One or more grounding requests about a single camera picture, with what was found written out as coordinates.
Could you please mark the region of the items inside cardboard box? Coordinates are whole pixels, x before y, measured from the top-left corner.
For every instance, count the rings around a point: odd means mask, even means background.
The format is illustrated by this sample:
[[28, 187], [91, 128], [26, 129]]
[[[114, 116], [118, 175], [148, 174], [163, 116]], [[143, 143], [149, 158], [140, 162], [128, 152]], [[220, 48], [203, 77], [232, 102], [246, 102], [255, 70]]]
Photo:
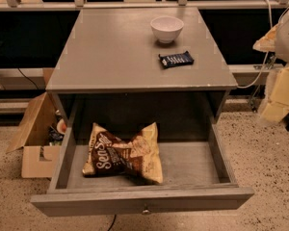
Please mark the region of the items inside cardboard box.
[[55, 112], [56, 122], [48, 128], [48, 140], [51, 146], [61, 145], [66, 133], [66, 123], [59, 111]]

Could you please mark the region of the cardboard box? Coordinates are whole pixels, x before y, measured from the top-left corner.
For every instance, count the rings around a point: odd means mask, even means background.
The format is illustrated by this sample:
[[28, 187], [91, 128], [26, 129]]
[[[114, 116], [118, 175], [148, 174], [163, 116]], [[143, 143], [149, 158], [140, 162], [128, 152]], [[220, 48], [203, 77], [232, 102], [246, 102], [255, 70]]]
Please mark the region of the cardboard box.
[[48, 129], [56, 123], [56, 107], [45, 91], [33, 98], [6, 152], [22, 150], [22, 178], [51, 178], [61, 147], [50, 145]]

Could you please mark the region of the white bowl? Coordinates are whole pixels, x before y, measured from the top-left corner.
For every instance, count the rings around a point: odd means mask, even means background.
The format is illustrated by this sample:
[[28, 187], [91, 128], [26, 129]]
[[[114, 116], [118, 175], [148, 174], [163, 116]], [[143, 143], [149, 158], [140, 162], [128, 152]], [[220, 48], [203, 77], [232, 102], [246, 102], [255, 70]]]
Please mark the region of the white bowl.
[[160, 16], [151, 20], [153, 35], [162, 43], [171, 43], [178, 38], [184, 27], [184, 22], [173, 16]]

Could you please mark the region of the dark blue candy bar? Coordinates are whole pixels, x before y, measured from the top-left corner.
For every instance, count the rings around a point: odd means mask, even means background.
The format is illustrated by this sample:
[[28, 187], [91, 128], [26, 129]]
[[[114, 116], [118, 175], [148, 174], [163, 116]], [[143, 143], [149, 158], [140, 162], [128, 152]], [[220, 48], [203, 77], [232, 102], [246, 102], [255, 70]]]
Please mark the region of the dark blue candy bar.
[[158, 58], [163, 68], [191, 65], [195, 61], [188, 51], [180, 54], [159, 55]]

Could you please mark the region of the yellow foam block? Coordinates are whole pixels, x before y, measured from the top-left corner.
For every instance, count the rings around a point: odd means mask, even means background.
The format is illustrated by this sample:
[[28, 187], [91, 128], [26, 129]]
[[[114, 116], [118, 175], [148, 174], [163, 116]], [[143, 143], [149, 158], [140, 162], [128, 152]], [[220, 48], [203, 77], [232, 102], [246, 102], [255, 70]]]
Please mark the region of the yellow foam block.
[[258, 113], [266, 123], [279, 123], [289, 114], [289, 63], [269, 72]]

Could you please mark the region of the grey wooden cabinet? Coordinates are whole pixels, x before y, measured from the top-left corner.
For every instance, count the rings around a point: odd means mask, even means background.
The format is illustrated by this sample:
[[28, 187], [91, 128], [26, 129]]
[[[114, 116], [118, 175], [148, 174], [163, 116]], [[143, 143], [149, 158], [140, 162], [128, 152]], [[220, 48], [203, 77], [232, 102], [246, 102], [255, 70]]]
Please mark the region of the grey wooden cabinet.
[[[160, 42], [150, 22], [173, 16], [184, 22], [171, 43]], [[80, 122], [98, 123], [130, 138], [156, 123], [162, 141], [201, 141], [192, 114], [208, 108], [218, 120], [236, 86], [222, 53], [195, 8], [82, 11], [47, 85], [65, 117], [81, 106]], [[163, 68], [158, 56], [188, 51], [191, 65]]]

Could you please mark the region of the brown chip bag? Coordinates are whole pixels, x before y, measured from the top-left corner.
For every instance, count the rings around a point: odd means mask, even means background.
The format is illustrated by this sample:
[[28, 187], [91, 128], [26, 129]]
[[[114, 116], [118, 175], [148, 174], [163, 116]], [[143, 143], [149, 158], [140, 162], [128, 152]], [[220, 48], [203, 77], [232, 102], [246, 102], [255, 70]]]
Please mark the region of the brown chip bag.
[[142, 129], [130, 141], [123, 141], [95, 123], [89, 142], [85, 177], [126, 173], [157, 184], [163, 182], [156, 123]]

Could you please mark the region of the grey open drawer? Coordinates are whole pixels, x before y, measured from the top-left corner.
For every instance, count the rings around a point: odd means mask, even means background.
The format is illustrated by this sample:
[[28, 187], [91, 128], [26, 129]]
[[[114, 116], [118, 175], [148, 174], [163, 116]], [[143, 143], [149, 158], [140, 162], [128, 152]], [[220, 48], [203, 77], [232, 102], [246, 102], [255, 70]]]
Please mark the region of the grey open drawer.
[[157, 184], [126, 173], [85, 177], [92, 128], [74, 115], [49, 188], [31, 203], [49, 217], [141, 214], [144, 207], [151, 214], [240, 208], [254, 190], [237, 183], [211, 111], [192, 116], [204, 139], [160, 142], [163, 182]]

